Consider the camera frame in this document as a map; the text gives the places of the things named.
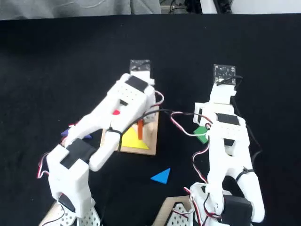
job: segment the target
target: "cable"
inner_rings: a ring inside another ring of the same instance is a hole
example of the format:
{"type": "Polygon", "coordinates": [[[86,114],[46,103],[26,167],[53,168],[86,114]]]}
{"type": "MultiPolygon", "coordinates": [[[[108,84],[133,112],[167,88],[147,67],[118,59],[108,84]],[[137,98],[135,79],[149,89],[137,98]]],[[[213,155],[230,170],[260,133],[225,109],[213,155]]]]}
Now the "cable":
{"type": "Polygon", "coordinates": [[[209,149],[209,144],[206,146],[206,148],[202,151],[198,151],[198,152],[195,152],[193,155],[192,155],[192,166],[194,168],[194,170],[198,173],[199,177],[207,184],[208,181],[206,179],[206,177],[203,176],[203,174],[199,171],[199,169],[196,167],[196,165],[194,164],[194,158],[199,155],[199,154],[203,154],[205,153],[206,151],[208,151],[209,149]]]}
{"type": "Polygon", "coordinates": [[[55,220],[48,221],[48,222],[46,222],[46,223],[42,224],[42,226],[45,226],[45,225],[47,225],[47,224],[50,224],[50,223],[52,223],[52,222],[55,222],[55,221],[57,221],[57,220],[61,219],[61,218],[62,218],[62,217],[65,215],[65,209],[63,208],[63,206],[62,206],[62,205],[61,205],[61,208],[63,209],[63,215],[62,215],[62,216],[60,216],[58,219],[55,219],[55,220]]]}
{"type": "Polygon", "coordinates": [[[205,218],[205,220],[203,222],[203,226],[205,226],[205,223],[206,223],[207,219],[208,219],[208,216],[206,216],[206,218],[205,218]]]}
{"type": "Polygon", "coordinates": [[[158,101],[158,102],[156,102],[156,103],[155,103],[153,106],[151,106],[151,107],[159,106],[159,105],[161,105],[161,104],[164,102],[164,95],[163,95],[161,92],[157,91],[157,90],[155,90],[155,93],[157,93],[157,94],[159,94],[159,95],[161,96],[161,100],[158,101]]]}
{"type": "Polygon", "coordinates": [[[227,81],[229,81],[229,80],[231,80],[231,79],[243,79],[243,77],[242,76],[239,76],[239,75],[235,75],[235,76],[232,76],[232,77],[229,77],[229,78],[226,78],[226,79],[223,79],[223,80],[221,80],[220,82],[218,82],[217,84],[216,84],[216,86],[219,86],[219,85],[222,85],[222,84],[224,84],[225,82],[227,82],[227,81]]]}
{"type": "Polygon", "coordinates": [[[185,218],[187,218],[187,219],[188,219],[188,216],[186,216],[186,214],[190,214],[189,212],[183,212],[183,213],[181,213],[181,212],[179,212],[179,211],[176,210],[176,209],[172,209],[172,212],[174,212],[174,213],[176,213],[176,214],[179,214],[179,215],[181,215],[182,217],[185,217],[185,218]]]}
{"type": "MultiPolygon", "coordinates": [[[[237,115],[238,115],[239,117],[242,117],[241,112],[240,112],[240,110],[239,110],[239,108],[238,108],[238,106],[237,106],[237,104],[236,104],[236,100],[235,100],[234,96],[232,97],[232,104],[233,104],[233,106],[234,106],[234,108],[235,108],[235,110],[236,110],[236,112],[237,112],[237,115]]],[[[255,138],[254,133],[253,133],[253,131],[251,130],[251,127],[250,127],[247,123],[246,123],[246,128],[248,129],[249,134],[251,135],[252,140],[256,143],[256,145],[257,145],[258,148],[259,148],[259,151],[255,152],[255,153],[252,155],[252,157],[251,157],[251,163],[252,163],[252,166],[254,167],[254,163],[255,163],[256,157],[257,157],[260,153],[262,153],[263,150],[262,150],[262,147],[261,147],[261,145],[259,144],[258,140],[255,138]]]]}
{"type": "Polygon", "coordinates": [[[170,114],[170,120],[172,121],[172,123],[174,124],[174,125],[176,125],[176,127],[178,127],[183,133],[185,133],[187,136],[190,136],[190,137],[198,137],[198,136],[204,136],[204,135],[206,135],[206,133],[202,133],[202,134],[190,134],[190,133],[188,133],[174,118],[173,118],[173,115],[174,114],[184,114],[184,115],[199,115],[199,116],[201,116],[201,117],[204,117],[205,119],[207,119],[210,123],[212,123],[212,121],[209,119],[209,118],[207,118],[206,116],[203,116],[203,115],[201,115],[201,114],[197,114],[197,113],[184,113],[184,112],[172,112],[171,114],[170,114]]]}
{"type": "Polygon", "coordinates": [[[121,150],[121,146],[122,146],[122,136],[127,132],[127,130],[129,128],[131,128],[135,123],[137,123],[140,119],[143,119],[145,116],[147,115],[150,115],[150,114],[153,114],[153,113],[157,113],[157,112],[173,112],[172,110],[168,110],[168,109],[157,109],[157,110],[154,110],[154,111],[150,111],[150,112],[147,112],[147,113],[144,113],[142,116],[140,116],[139,118],[135,119],[134,121],[132,121],[125,129],[123,132],[120,132],[120,131],[117,131],[117,130],[113,130],[111,128],[111,132],[116,132],[118,134],[120,134],[120,139],[119,139],[119,146],[118,146],[118,149],[117,149],[117,152],[120,152],[121,150]]]}
{"type": "Polygon", "coordinates": [[[191,199],[192,199],[192,204],[193,204],[193,206],[194,206],[194,210],[195,210],[196,215],[197,215],[197,218],[198,218],[198,225],[199,225],[199,226],[202,226],[202,223],[201,223],[201,215],[200,215],[200,211],[199,211],[199,209],[198,209],[198,205],[197,205],[196,202],[193,200],[193,198],[191,198],[191,199]]]}
{"type": "Polygon", "coordinates": [[[206,209],[205,204],[206,204],[206,202],[207,202],[207,200],[208,200],[208,198],[209,198],[209,195],[210,195],[210,193],[208,193],[208,195],[207,195],[207,197],[206,197],[206,199],[205,199],[205,201],[204,201],[204,203],[203,203],[204,211],[205,211],[205,213],[206,213],[206,215],[207,215],[208,217],[210,217],[210,218],[215,218],[215,219],[220,219],[221,216],[217,215],[216,213],[209,213],[208,210],[206,209]]]}
{"type": "Polygon", "coordinates": [[[47,175],[49,175],[49,172],[47,170],[42,171],[44,158],[48,154],[49,154],[49,152],[44,153],[43,156],[42,156],[42,158],[41,158],[41,160],[39,161],[37,179],[41,179],[43,177],[44,173],[46,173],[47,175]]]}

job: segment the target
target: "perforated metal plate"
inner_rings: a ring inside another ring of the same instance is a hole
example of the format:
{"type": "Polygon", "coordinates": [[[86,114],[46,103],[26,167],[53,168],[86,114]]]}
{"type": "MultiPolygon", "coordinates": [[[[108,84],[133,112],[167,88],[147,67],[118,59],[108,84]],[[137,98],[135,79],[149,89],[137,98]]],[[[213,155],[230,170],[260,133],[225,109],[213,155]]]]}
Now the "perforated metal plate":
{"type": "Polygon", "coordinates": [[[94,207],[83,219],[78,218],[77,225],[78,226],[102,226],[100,225],[100,218],[94,207]]]}
{"type": "MultiPolygon", "coordinates": [[[[187,212],[181,202],[176,203],[174,208],[181,213],[187,212]]],[[[166,222],[166,226],[188,226],[188,219],[171,211],[169,219],[166,222]]]]}
{"type": "MultiPolygon", "coordinates": [[[[83,219],[76,218],[75,213],[69,211],[67,208],[64,208],[64,210],[65,214],[62,218],[47,224],[47,226],[102,226],[100,225],[100,218],[95,208],[92,208],[83,219]]],[[[61,207],[58,208],[53,215],[53,219],[58,219],[63,213],[63,209],[61,207]]]]}
{"type": "Polygon", "coordinates": [[[47,224],[47,226],[72,226],[74,221],[76,220],[75,213],[69,211],[67,208],[59,207],[57,211],[52,215],[53,219],[58,219],[54,222],[47,224]]]}

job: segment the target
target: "wooden block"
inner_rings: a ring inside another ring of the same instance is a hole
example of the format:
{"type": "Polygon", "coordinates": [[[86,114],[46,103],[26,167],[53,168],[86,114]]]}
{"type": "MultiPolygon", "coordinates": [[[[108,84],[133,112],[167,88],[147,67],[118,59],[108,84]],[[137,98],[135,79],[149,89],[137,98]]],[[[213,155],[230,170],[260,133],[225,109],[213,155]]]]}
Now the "wooden block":
{"type": "MultiPolygon", "coordinates": [[[[129,152],[129,153],[137,153],[137,154],[155,155],[156,149],[157,149],[158,120],[159,120],[159,112],[156,113],[154,122],[147,123],[146,125],[143,126],[142,141],[146,144],[146,146],[149,149],[122,146],[121,151],[129,152]]],[[[132,128],[136,131],[136,133],[138,135],[138,126],[133,125],[132,128]]],[[[103,129],[100,145],[103,143],[103,141],[105,139],[105,132],[106,132],[106,130],[103,129]]]]}
{"type": "Polygon", "coordinates": [[[58,218],[57,212],[60,209],[61,209],[61,206],[59,204],[57,204],[57,202],[54,202],[52,204],[52,206],[50,207],[50,210],[48,211],[48,213],[44,217],[44,219],[42,219],[42,221],[40,222],[39,226],[42,226],[44,223],[46,223],[48,221],[57,219],[58,218]]]}
{"type": "Polygon", "coordinates": [[[164,226],[165,225],[165,223],[169,217],[170,211],[172,210],[175,202],[182,202],[187,211],[189,211],[191,208],[190,202],[189,202],[189,195],[178,196],[178,197],[167,197],[164,200],[164,202],[160,208],[160,211],[157,214],[156,219],[155,219],[154,223],[152,224],[152,226],[164,226]]]}

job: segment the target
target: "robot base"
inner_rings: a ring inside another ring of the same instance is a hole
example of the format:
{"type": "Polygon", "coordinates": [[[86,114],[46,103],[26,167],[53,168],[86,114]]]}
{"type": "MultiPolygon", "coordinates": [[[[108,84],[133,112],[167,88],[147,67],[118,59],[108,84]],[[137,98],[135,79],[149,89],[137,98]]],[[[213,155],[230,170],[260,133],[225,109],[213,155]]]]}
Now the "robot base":
{"type": "Polygon", "coordinates": [[[100,224],[100,218],[94,207],[84,216],[84,218],[77,218],[73,212],[67,208],[63,209],[63,206],[55,203],[39,226],[55,219],[58,220],[48,223],[45,226],[103,226],[100,224]]]}

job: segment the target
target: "blue piece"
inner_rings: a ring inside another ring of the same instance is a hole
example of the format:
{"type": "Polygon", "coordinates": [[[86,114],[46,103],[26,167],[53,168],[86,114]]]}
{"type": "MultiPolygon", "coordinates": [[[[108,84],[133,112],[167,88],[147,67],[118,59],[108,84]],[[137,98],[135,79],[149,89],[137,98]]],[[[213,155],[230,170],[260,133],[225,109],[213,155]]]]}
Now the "blue piece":
{"type": "Polygon", "coordinates": [[[160,182],[162,184],[167,184],[168,176],[169,176],[170,168],[162,171],[161,173],[158,173],[157,175],[154,175],[151,180],[160,182]]]}
{"type": "MultiPolygon", "coordinates": [[[[67,135],[68,135],[68,130],[69,130],[69,129],[66,129],[64,132],[62,132],[62,133],[61,133],[61,136],[62,136],[62,137],[67,136],[67,135]]],[[[89,134],[89,135],[86,135],[84,138],[86,138],[86,139],[92,139],[92,136],[89,134]]]]}

